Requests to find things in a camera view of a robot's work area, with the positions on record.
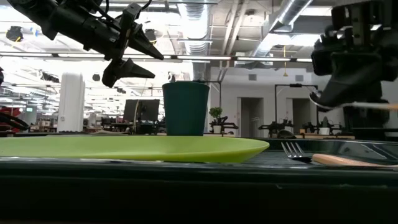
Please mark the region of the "red machine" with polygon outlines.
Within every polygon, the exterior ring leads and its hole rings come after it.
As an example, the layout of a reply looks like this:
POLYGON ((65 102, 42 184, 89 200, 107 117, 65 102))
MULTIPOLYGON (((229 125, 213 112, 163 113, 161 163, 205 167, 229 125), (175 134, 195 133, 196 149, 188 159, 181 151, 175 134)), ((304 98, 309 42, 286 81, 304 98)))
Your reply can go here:
MULTIPOLYGON (((0 106, 0 112, 8 114, 8 115, 12 115, 17 118, 19 118, 19 115, 21 114, 19 108, 9 108, 9 107, 5 107, 5 106, 0 106)), ((0 131, 12 131, 14 133, 19 132, 19 130, 17 128, 13 128, 12 126, 10 126, 6 123, 2 123, 2 122, 0 122, 0 131)))

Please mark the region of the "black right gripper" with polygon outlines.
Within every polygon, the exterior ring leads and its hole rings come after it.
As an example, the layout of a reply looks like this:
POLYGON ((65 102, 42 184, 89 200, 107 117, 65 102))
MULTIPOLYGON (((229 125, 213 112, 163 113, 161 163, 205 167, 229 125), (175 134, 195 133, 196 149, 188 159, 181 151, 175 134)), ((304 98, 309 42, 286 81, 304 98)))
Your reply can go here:
MULTIPOLYGON (((367 0, 335 6, 311 54, 314 72, 330 75, 312 101, 324 110, 346 103, 378 102, 380 69, 398 75, 398 0, 367 0)), ((383 128, 389 110, 343 108, 345 128, 383 128)))

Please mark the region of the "spoon with wooden handle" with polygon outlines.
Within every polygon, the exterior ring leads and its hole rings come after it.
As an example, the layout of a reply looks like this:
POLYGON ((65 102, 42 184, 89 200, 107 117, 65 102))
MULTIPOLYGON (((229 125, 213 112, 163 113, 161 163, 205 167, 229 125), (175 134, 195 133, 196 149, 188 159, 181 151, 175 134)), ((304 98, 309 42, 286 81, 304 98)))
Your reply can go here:
POLYGON ((342 105, 330 107, 330 106, 325 106, 321 105, 317 102, 319 97, 321 96, 321 93, 316 90, 312 91, 309 94, 310 101, 317 105, 319 108, 323 110, 334 110, 337 108, 344 108, 344 107, 353 107, 353 108, 366 108, 366 109, 375 109, 375 110, 395 110, 398 111, 398 104, 392 104, 392 103, 367 103, 367 102, 352 102, 352 103, 343 103, 342 105))

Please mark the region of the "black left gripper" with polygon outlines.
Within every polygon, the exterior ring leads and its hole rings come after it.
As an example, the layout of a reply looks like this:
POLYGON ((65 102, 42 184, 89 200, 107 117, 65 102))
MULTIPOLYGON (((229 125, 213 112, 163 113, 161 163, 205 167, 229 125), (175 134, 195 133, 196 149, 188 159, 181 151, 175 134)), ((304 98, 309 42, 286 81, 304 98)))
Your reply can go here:
POLYGON ((152 72, 135 64, 130 58, 120 59, 128 46, 152 58, 164 59, 146 37, 142 25, 135 22, 142 7, 130 3, 118 19, 109 16, 96 2, 88 2, 88 9, 100 13, 102 18, 88 16, 84 21, 83 30, 90 36, 88 43, 84 44, 85 48, 95 49, 106 60, 115 59, 105 68, 102 83, 112 88, 121 78, 155 78, 152 72))

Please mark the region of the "fork with wooden handle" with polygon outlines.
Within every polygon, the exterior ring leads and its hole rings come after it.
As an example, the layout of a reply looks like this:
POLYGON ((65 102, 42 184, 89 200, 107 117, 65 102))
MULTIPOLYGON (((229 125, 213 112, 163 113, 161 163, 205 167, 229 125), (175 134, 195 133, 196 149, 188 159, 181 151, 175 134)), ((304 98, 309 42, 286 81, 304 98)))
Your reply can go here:
POLYGON ((347 159, 338 156, 332 156, 327 154, 314 154, 311 157, 305 155, 304 151, 296 142, 282 142, 280 144, 286 156, 293 161, 300 161, 304 163, 317 162, 319 164, 328 166, 358 166, 358 167, 388 167, 398 168, 397 165, 381 165, 373 164, 370 162, 357 161, 353 159, 347 159))

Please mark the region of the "black tray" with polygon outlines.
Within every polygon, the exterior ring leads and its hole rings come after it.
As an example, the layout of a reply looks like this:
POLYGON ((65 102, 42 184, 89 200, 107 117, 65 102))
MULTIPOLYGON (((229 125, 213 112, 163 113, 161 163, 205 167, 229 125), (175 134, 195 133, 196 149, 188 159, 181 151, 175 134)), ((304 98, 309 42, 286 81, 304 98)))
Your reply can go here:
POLYGON ((398 164, 398 142, 255 139, 244 162, 0 156, 0 224, 398 224, 398 168, 289 159, 280 145, 398 164))

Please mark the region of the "leafy plant in white pot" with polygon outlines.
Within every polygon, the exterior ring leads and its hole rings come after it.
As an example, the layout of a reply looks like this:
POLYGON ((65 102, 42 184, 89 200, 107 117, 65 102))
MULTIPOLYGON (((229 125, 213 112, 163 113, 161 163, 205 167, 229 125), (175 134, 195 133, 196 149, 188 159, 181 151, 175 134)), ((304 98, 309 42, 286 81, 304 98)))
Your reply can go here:
POLYGON ((221 107, 212 107, 210 108, 209 114, 213 118, 213 121, 210 123, 210 126, 213 130, 213 134, 221 133, 221 114, 223 109, 221 107))

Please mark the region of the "black ceiling device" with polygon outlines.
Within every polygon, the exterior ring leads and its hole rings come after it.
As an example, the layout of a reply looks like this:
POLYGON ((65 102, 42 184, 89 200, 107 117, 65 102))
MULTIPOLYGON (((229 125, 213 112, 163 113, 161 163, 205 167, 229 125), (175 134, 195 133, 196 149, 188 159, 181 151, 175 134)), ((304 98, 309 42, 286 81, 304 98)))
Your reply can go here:
POLYGON ((10 26, 6 32, 6 38, 13 42, 21 42, 23 40, 22 27, 10 26))
POLYGON ((144 33, 151 44, 156 44, 157 37, 154 29, 146 29, 144 33))

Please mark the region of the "dark teal cup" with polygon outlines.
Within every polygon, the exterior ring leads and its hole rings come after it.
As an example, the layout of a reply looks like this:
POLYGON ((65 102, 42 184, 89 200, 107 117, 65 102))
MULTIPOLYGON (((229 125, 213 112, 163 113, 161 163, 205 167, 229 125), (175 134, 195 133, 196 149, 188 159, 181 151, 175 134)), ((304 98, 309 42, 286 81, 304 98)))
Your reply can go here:
POLYGON ((210 87, 198 82, 162 85, 166 132, 169 136, 202 136, 210 87))

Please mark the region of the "wooden background table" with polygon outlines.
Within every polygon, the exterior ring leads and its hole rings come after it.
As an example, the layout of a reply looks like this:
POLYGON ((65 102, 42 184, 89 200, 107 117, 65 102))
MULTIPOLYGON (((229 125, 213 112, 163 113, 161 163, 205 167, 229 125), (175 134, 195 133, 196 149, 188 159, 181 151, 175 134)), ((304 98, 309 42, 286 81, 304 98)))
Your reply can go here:
POLYGON ((296 134, 297 139, 355 139, 354 136, 344 135, 322 135, 322 134, 296 134))

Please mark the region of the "black computer monitor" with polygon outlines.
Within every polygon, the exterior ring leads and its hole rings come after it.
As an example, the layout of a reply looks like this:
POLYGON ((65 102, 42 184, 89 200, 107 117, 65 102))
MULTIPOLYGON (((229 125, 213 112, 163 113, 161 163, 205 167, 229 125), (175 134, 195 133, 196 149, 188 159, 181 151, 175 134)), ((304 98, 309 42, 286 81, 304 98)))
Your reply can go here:
POLYGON ((123 120, 156 121, 160 100, 126 100, 123 120))

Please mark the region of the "white round pillar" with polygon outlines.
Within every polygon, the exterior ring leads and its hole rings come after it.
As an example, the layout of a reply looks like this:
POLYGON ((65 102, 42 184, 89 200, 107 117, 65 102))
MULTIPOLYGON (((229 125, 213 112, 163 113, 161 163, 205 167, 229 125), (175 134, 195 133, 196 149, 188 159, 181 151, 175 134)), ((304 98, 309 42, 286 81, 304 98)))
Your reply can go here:
POLYGON ((83 131, 85 81, 82 73, 64 72, 61 79, 57 131, 83 131))

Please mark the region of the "cactus in white pot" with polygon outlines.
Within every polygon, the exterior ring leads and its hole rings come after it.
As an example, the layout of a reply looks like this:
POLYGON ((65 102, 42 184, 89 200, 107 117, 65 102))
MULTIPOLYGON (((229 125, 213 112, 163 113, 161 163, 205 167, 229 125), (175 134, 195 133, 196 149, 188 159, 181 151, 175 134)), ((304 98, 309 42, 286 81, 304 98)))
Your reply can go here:
POLYGON ((318 133, 321 135, 329 135, 330 134, 329 120, 326 116, 323 118, 322 122, 320 123, 318 133))

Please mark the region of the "lime green plate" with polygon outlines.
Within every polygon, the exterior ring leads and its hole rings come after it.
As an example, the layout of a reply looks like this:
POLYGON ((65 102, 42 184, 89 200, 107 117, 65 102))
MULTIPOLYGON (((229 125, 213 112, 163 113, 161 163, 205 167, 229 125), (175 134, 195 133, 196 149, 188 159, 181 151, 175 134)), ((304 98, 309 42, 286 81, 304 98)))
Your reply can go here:
POLYGON ((217 136, 46 136, 0 138, 0 156, 182 162, 244 162, 266 141, 217 136))

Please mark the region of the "silver ventilation duct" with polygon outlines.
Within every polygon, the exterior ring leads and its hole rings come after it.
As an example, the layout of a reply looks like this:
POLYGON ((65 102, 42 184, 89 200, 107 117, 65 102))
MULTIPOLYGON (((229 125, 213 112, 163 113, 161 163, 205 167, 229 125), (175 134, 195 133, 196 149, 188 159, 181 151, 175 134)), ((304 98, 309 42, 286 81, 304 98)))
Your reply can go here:
POLYGON ((177 4, 182 19, 185 48, 189 55, 207 55, 210 6, 207 4, 177 4))

